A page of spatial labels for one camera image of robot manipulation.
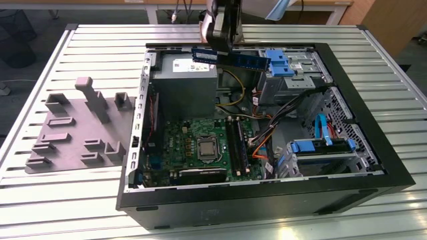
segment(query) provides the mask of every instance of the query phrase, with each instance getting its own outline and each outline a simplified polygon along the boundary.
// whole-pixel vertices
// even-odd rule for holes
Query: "desk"
[[[48,94],[81,98],[90,76],[105,98],[137,96],[145,43],[198,42],[197,25],[80,25],[66,30],[0,149],[0,236],[102,239],[424,239],[427,100],[368,31],[355,26],[242,25],[245,42],[328,43],[416,185],[336,215],[148,232],[114,210],[121,167],[28,175],[25,161],[46,117]]]
[[[332,12],[327,25],[337,25],[344,15],[347,6],[352,5],[353,0],[305,0],[304,11]],[[296,2],[286,11],[300,11],[301,2]],[[0,9],[24,10],[146,10],[149,24],[158,24],[157,10],[173,10],[174,0],[0,0]],[[192,10],[206,9],[204,0],[194,0]]]

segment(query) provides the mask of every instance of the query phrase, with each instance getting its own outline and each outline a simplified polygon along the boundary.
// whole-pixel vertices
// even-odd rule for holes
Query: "ram slot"
[[[241,165],[241,170],[244,174],[249,173],[249,160],[248,160],[248,151],[246,151],[246,144],[245,144],[245,139],[244,139],[244,134],[242,134],[242,127],[241,123],[237,120],[233,121],[237,129],[237,146],[238,146],[238,160],[240,160],[240,165]]]
[[[226,119],[225,133],[232,173],[234,176],[245,175],[249,169],[248,156],[241,126],[237,120],[232,118]]]

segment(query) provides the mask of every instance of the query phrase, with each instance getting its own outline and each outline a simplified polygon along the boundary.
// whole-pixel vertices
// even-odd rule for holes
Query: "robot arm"
[[[285,8],[297,0],[206,0],[206,13],[201,24],[201,36],[212,49],[229,53],[241,33],[240,13],[278,20]]]

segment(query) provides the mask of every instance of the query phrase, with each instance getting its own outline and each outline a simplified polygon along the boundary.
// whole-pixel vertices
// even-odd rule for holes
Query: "cpu socket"
[[[218,159],[217,138],[216,135],[198,135],[197,142],[197,159],[205,164]]]

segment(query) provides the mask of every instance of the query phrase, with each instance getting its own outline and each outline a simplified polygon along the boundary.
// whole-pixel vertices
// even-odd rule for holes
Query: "motherboard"
[[[149,187],[180,185],[185,177],[189,184],[212,179],[214,182],[260,180],[260,161],[250,158],[245,149],[252,136],[250,121],[244,117],[165,122],[162,153],[148,156],[146,161],[149,170],[144,175],[149,174]]]

